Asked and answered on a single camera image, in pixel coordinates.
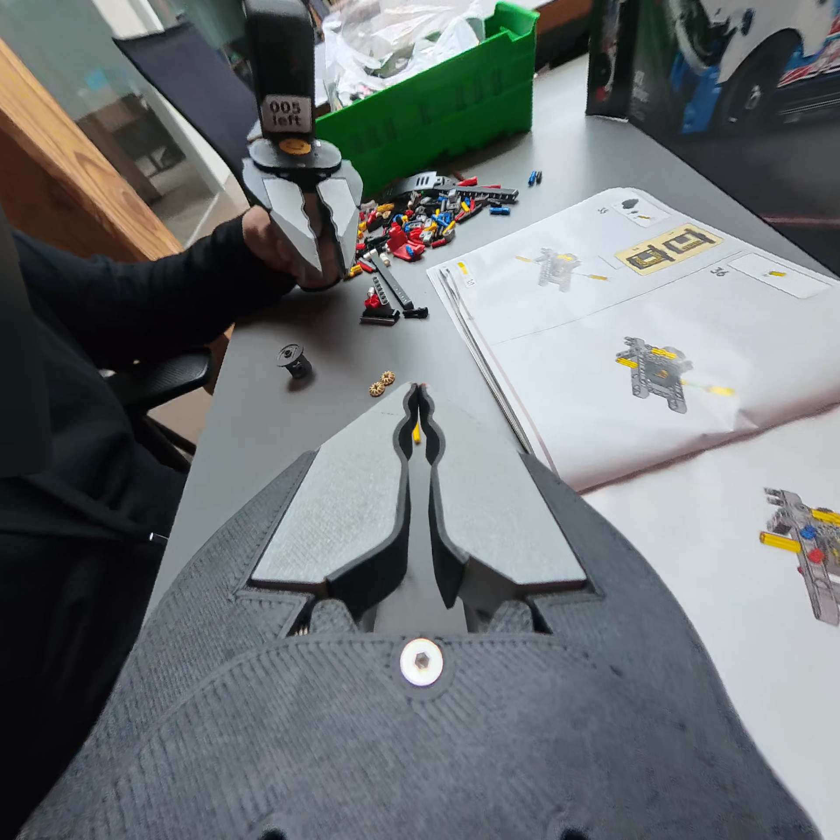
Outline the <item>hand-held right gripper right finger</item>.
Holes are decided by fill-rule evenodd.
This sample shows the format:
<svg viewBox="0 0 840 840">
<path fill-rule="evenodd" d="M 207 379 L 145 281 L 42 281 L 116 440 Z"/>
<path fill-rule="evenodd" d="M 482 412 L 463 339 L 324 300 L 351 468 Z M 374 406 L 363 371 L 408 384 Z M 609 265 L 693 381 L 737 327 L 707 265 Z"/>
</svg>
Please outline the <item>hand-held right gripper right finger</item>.
<svg viewBox="0 0 840 840">
<path fill-rule="evenodd" d="M 422 385 L 434 575 L 447 607 L 580 590 L 587 576 L 524 454 Z"/>
</svg>

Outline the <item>dark fabric chair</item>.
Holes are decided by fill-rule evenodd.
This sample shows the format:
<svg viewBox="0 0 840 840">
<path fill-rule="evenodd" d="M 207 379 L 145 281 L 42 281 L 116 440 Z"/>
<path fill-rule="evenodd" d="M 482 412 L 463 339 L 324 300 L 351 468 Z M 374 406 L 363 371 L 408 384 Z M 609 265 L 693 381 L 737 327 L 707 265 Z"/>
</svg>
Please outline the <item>dark fabric chair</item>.
<svg viewBox="0 0 840 840">
<path fill-rule="evenodd" d="M 123 55 L 209 143 L 244 188 L 248 137 L 258 122 L 252 90 L 184 19 L 161 32 L 115 38 Z"/>
</svg>

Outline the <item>green plastic bin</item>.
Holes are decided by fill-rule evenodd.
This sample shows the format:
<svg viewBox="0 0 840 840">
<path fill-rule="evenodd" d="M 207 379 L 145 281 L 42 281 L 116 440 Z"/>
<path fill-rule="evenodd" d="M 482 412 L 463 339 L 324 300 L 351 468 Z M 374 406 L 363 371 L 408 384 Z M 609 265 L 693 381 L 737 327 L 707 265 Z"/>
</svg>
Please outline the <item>green plastic bin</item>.
<svg viewBox="0 0 840 840">
<path fill-rule="evenodd" d="M 339 148 L 370 195 L 530 131 L 538 20 L 533 10 L 497 2 L 478 46 L 322 115 L 318 137 Z"/>
</svg>

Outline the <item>person's left forearm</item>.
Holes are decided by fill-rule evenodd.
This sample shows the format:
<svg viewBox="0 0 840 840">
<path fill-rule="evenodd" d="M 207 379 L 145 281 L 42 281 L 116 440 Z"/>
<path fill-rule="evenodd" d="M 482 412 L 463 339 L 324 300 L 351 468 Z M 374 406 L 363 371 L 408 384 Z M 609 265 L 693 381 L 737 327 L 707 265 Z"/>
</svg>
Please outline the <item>person's left forearm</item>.
<svg viewBox="0 0 840 840">
<path fill-rule="evenodd" d="M 215 340 L 295 286 L 247 246 L 241 217 L 155 261 L 83 259 L 13 231 L 36 313 L 100 369 L 178 354 Z"/>
</svg>

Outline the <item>white instruction booklet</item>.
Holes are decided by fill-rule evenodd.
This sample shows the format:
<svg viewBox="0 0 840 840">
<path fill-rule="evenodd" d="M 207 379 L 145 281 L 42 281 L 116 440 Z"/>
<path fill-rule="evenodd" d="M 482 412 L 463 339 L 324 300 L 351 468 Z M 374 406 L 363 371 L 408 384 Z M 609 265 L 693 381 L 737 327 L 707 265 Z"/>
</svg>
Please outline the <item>white instruction booklet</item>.
<svg viewBox="0 0 840 840">
<path fill-rule="evenodd" d="M 838 838 L 838 279 L 629 187 L 428 275 L 527 449 L 653 565 Z"/>
</svg>

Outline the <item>wooden post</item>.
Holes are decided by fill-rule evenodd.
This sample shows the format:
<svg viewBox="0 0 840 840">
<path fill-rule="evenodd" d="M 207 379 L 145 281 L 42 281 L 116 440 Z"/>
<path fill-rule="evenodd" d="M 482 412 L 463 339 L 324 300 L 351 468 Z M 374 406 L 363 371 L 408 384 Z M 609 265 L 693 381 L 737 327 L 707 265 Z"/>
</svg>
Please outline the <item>wooden post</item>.
<svg viewBox="0 0 840 840">
<path fill-rule="evenodd" d="M 14 228 L 78 257 L 182 250 L 104 153 L 1 42 L 2 204 Z"/>
</svg>

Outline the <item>clear plastic parts bags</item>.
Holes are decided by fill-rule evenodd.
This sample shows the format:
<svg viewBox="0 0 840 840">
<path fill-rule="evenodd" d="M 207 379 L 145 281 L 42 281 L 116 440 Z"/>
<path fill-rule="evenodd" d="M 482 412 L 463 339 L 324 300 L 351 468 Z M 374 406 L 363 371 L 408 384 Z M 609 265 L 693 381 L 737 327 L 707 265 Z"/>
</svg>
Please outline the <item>clear plastic parts bags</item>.
<svg viewBox="0 0 840 840">
<path fill-rule="evenodd" d="M 491 1 L 340 2 L 321 24 L 331 111 L 406 81 L 480 45 Z"/>
</svg>

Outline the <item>person's body in black clothing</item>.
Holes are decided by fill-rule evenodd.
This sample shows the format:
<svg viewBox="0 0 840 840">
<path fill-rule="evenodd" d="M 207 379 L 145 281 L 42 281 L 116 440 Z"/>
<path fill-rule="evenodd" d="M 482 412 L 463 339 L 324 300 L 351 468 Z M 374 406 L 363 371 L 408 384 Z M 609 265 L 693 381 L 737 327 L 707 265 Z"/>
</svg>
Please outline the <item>person's body in black clothing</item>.
<svg viewBox="0 0 840 840">
<path fill-rule="evenodd" d="M 52 457 L 32 476 L 2 478 L 2 838 L 15 837 L 102 712 L 186 483 L 138 442 L 103 380 L 110 369 L 40 317 L 26 291 Z"/>
</svg>

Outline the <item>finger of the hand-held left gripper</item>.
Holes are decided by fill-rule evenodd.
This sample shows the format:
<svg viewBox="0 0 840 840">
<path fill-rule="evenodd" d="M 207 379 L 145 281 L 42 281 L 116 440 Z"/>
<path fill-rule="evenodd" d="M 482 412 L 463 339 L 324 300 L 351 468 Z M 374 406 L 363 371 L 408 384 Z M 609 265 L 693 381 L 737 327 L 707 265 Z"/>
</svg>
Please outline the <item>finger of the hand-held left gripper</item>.
<svg viewBox="0 0 840 840">
<path fill-rule="evenodd" d="M 358 242 L 359 205 L 349 182 L 330 177 L 319 184 L 319 200 L 329 213 L 339 275 L 343 277 L 355 260 Z"/>
<path fill-rule="evenodd" d="M 312 230 L 300 186 L 284 178 L 265 178 L 262 184 L 271 223 L 297 270 L 302 274 L 322 273 L 318 240 Z"/>
</svg>

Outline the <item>black lego set box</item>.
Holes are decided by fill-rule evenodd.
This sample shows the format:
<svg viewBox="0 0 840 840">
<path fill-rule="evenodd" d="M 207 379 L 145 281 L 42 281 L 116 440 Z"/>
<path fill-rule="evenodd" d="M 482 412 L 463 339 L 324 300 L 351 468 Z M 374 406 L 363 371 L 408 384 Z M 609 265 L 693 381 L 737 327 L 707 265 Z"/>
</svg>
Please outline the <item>black lego set box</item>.
<svg viewBox="0 0 840 840">
<path fill-rule="evenodd" d="M 839 272 L 839 2 L 597 1 L 586 111 Z"/>
</svg>

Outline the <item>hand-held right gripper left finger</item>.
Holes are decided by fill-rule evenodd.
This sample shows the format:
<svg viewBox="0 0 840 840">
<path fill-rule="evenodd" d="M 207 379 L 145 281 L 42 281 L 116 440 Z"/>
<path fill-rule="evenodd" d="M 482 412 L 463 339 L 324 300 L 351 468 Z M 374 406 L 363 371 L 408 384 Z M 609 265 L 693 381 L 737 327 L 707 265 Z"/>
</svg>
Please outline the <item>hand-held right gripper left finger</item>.
<svg viewBox="0 0 840 840">
<path fill-rule="evenodd" d="M 341 601 L 355 620 L 394 592 L 407 568 L 417 412 L 417 384 L 399 385 L 299 458 L 252 585 Z"/>
</svg>

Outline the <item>black office chair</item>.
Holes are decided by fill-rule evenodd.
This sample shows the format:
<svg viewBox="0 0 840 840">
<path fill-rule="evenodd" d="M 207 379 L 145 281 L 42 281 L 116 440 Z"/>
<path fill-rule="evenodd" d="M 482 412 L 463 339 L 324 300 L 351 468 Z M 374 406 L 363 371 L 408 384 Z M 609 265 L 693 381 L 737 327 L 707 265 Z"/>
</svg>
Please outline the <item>black office chair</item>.
<svg viewBox="0 0 840 840">
<path fill-rule="evenodd" d="M 213 372 L 210 349 L 195 348 L 166 360 L 132 364 L 103 380 L 129 417 L 138 442 L 164 466 L 187 475 L 196 445 L 153 419 L 150 411 L 204 388 Z"/>
</svg>

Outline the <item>pile of mixed lego pieces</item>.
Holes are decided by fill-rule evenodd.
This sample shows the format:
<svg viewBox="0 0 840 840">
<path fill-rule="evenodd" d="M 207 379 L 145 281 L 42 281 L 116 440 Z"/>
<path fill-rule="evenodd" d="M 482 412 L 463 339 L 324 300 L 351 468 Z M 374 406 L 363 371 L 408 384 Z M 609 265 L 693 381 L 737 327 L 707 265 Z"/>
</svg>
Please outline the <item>pile of mixed lego pieces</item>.
<svg viewBox="0 0 840 840">
<path fill-rule="evenodd" d="M 393 184 L 379 198 L 363 201 L 360 206 L 355 253 L 355 265 L 359 268 L 351 268 L 351 275 L 372 272 L 373 264 L 366 256 L 369 251 L 377 251 L 383 259 L 418 261 L 425 251 L 450 244 L 458 227 L 479 213 L 508 215 L 513 206 L 462 200 L 452 189 L 457 185 L 516 189 L 435 171 L 421 172 Z"/>
</svg>

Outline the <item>person's left hand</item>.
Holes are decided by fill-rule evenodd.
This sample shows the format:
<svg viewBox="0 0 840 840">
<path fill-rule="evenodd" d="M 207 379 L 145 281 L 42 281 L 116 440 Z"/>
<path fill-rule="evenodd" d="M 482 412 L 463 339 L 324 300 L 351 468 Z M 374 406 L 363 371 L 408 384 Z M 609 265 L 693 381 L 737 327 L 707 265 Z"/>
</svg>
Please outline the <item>person's left hand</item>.
<svg viewBox="0 0 840 840">
<path fill-rule="evenodd" d="M 250 252 L 269 268 L 289 275 L 299 288 L 304 291 L 324 291 L 340 283 L 343 270 L 337 262 L 333 237 L 326 227 L 322 228 L 318 238 L 318 255 L 322 267 L 322 278 L 318 280 L 299 267 L 296 252 L 278 237 L 264 208 L 252 206 L 241 219 L 245 243 Z"/>
</svg>

